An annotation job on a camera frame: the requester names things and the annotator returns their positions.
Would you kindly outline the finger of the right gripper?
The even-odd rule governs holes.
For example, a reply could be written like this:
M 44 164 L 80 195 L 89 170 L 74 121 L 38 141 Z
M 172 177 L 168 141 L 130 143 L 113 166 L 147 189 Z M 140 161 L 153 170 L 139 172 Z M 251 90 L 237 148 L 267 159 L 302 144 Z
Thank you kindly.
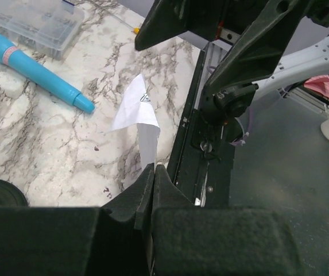
M 186 0 L 154 1 L 135 37 L 135 49 L 143 51 L 187 32 L 190 9 Z
M 204 85 L 225 89 L 270 77 L 310 1 L 268 1 Z

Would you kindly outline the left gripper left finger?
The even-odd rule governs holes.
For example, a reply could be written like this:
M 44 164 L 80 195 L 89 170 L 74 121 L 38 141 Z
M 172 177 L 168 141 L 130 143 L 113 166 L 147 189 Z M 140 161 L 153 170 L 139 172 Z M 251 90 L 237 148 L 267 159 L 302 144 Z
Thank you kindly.
M 0 207 L 0 275 L 149 275 L 154 166 L 101 207 Z

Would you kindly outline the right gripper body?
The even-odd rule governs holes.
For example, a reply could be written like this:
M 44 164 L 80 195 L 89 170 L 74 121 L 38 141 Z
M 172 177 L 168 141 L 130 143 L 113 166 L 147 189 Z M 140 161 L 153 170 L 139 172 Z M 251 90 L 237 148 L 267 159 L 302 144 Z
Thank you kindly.
M 329 26 L 329 1 L 181 1 L 179 33 L 235 43 L 255 21 L 265 29 L 296 8 L 301 10 L 297 19 L 308 17 Z

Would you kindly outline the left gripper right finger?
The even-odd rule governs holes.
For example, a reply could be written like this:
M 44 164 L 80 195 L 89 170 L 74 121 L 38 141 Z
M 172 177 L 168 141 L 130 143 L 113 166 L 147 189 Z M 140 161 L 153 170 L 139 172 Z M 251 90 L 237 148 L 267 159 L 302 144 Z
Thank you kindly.
M 156 167 L 152 235 L 157 275 L 303 275 L 286 220 L 249 207 L 194 206 Z

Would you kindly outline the white paper sheet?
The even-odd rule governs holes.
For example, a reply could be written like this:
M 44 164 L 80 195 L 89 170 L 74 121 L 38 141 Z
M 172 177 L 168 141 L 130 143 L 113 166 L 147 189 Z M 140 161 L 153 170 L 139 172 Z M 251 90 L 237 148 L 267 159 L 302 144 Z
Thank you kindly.
M 132 125 L 137 127 L 141 169 L 144 170 L 147 165 L 156 162 L 160 126 L 142 74 L 137 75 L 126 88 L 109 131 Z

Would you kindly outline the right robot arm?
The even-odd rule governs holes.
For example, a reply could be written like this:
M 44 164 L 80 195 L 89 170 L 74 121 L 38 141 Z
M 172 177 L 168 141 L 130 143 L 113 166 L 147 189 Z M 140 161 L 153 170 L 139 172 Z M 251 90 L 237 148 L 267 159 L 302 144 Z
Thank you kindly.
M 185 32 L 231 49 L 205 82 L 200 112 L 214 126 L 271 91 L 329 75 L 329 35 L 286 55 L 303 18 L 329 27 L 329 1 L 155 1 L 135 39 L 143 51 Z

